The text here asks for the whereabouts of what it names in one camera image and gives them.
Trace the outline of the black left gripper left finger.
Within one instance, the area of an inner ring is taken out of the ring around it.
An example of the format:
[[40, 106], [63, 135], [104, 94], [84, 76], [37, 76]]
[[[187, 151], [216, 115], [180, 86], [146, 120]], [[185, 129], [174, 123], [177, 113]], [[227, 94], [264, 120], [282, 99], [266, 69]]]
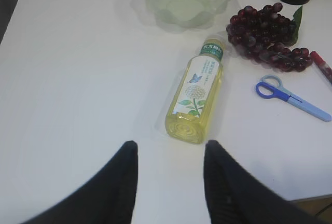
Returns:
[[127, 141], [88, 182], [27, 223], [131, 223], [138, 181], [138, 147]]

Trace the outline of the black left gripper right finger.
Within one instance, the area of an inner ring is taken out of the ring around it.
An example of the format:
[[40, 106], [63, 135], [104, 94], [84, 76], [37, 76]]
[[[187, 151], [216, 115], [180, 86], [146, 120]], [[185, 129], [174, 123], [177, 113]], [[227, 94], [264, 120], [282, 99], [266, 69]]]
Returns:
[[205, 146], [204, 193], [211, 223], [324, 223], [283, 199], [247, 172], [216, 140]]

